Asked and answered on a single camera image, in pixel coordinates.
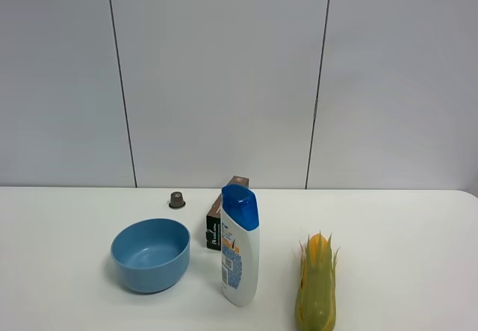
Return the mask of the white blue shampoo bottle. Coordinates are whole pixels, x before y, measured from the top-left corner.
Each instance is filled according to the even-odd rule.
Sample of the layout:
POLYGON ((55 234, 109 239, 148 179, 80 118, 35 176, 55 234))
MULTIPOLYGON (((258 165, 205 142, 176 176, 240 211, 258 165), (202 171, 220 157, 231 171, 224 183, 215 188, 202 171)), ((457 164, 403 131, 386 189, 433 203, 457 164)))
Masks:
POLYGON ((242 185, 222 188, 222 292, 232 304, 250 304, 258 285, 260 229, 255 194, 242 185))

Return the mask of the blue plastic bowl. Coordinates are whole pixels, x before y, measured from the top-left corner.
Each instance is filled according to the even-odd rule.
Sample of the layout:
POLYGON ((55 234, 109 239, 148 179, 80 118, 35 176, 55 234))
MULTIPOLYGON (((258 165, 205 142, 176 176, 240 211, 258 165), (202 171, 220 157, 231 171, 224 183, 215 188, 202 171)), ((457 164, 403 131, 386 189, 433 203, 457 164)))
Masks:
POLYGON ((131 224, 111 244, 120 285, 139 294, 174 286, 189 265, 190 243, 189 229, 176 220, 154 218, 131 224))

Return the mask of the toy corn cob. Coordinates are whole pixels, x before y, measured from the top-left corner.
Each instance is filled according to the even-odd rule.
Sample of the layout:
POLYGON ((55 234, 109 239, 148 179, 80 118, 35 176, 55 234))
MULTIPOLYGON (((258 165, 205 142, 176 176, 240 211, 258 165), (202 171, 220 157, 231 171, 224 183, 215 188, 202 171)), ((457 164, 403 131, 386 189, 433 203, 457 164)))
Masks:
POLYGON ((333 330, 336 322, 336 266, 332 239, 317 233, 301 245, 300 280, 294 306, 298 330, 333 330))

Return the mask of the brown coffee capsule box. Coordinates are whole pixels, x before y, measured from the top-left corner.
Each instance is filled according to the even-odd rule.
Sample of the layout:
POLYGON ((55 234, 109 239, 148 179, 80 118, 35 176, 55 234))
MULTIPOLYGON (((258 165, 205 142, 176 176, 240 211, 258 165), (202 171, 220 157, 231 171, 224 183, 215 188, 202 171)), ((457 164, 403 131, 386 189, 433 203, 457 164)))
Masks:
MULTIPOLYGON (((233 176, 227 185, 241 185, 248 188, 249 178, 243 176, 233 176)), ((205 218, 206 247, 210 250, 221 250, 221 203, 222 194, 219 194, 205 218)))

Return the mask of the brown coffee capsule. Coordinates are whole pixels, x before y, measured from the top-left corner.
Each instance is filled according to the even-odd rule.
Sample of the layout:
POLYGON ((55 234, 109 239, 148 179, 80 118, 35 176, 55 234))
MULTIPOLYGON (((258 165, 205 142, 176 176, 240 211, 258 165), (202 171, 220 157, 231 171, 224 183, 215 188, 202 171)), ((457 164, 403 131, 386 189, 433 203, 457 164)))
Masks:
POLYGON ((184 200, 183 194, 181 191, 173 191, 170 194, 170 201, 169 201, 169 207, 171 209, 180 209, 184 208, 186 205, 186 202, 184 200))

